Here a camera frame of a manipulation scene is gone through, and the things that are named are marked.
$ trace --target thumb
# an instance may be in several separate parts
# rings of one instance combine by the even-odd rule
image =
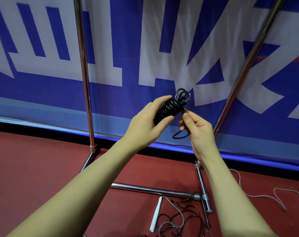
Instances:
[[[197,126],[194,123],[194,121],[191,119],[190,115],[188,113],[184,113],[182,115],[182,118],[184,120],[185,125],[187,126],[187,128],[189,129],[189,131],[191,133],[195,133],[197,131]]]
[[[174,116],[167,116],[164,119],[162,119],[155,127],[155,133],[157,135],[160,135],[163,130],[165,130],[165,128],[173,121]]]

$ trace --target tangled black cord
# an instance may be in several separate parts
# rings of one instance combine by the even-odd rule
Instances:
[[[190,93],[183,88],[179,88],[176,91],[175,97],[167,100],[165,104],[157,111],[154,118],[154,125],[157,125],[162,119],[167,116],[175,116],[179,112],[184,113],[184,106],[187,104],[187,101],[190,100]],[[189,132],[186,136],[176,137],[181,131],[178,131],[173,135],[173,139],[183,139],[189,136]]]
[[[164,235],[164,232],[166,232],[166,231],[168,231],[168,230],[171,232],[171,234],[172,234],[173,236],[183,237],[182,232],[183,232],[184,226],[185,226],[186,222],[187,222],[189,219],[191,219],[191,218],[198,218],[198,219],[200,220],[200,231],[199,231],[198,237],[201,236],[201,233],[202,233],[202,236],[203,236],[203,237],[205,236],[205,232],[204,232],[204,230],[206,230],[208,236],[211,237],[211,235],[210,235],[210,233],[209,233],[209,230],[208,230],[206,224],[204,223],[204,221],[203,221],[203,219],[202,219],[202,217],[201,217],[199,211],[197,210],[197,208],[194,207],[194,206],[191,205],[191,204],[188,204],[188,205],[186,205],[185,207],[183,207],[183,206],[180,205],[180,203],[185,202],[185,201],[188,201],[188,200],[191,198],[191,196],[188,197],[188,198],[185,199],[185,200],[178,201],[178,202],[176,202],[176,201],[174,201],[174,200],[170,200],[172,203],[176,204],[180,209],[182,209],[182,211],[181,211],[182,213],[186,213],[186,212],[190,212],[190,213],[192,213],[192,215],[190,215],[190,216],[188,216],[187,218],[184,219],[184,224],[183,224],[183,226],[182,226],[181,228],[178,228],[178,227],[175,226],[175,224],[174,224],[174,222],[173,222],[173,219],[175,219],[175,217],[177,217],[178,215],[180,215],[180,213],[177,213],[177,214],[175,214],[175,215],[173,215],[173,216],[171,216],[171,217],[168,216],[168,215],[166,215],[166,214],[160,214],[160,215],[158,216],[158,218],[157,218],[157,222],[156,222],[156,228],[158,229],[159,233],[158,233],[158,235],[156,235],[155,237],[159,237],[159,236],[166,237],[166,236]],[[166,216],[166,217],[169,219],[169,222],[171,222],[173,225],[169,224],[169,226],[166,227],[165,229],[163,229],[163,230],[159,230],[158,220],[159,220],[159,218],[162,217],[162,216]]]

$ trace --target person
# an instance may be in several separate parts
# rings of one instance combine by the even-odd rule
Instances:
[[[123,167],[138,151],[153,143],[174,119],[168,116],[156,126],[153,124],[156,112],[170,98],[163,96],[148,103],[131,120],[119,141],[8,236],[83,236]],[[179,124],[180,130],[186,126],[190,131],[194,154],[207,173],[223,237],[275,237],[221,158],[212,125],[188,110]]]

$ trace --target forearm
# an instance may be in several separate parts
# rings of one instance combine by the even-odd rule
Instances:
[[[218,151],[204,158],[223,237],[275,237],[244,194]]]
[[[111,184],[134,154],[118,141],[9,236],[82,236]]]

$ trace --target person's left hand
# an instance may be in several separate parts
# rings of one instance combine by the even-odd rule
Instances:
[[[128,130],[122,137],[122,140],[134,151],[139,151],[149,144],[153,143],[163,132],[163,130],[171,123],[174,116],[164,118],[156,126],[154,125],[154,117],[162,103],[170,99],[172,96],[162,96],[148,103],[135,117],[132,118]]]

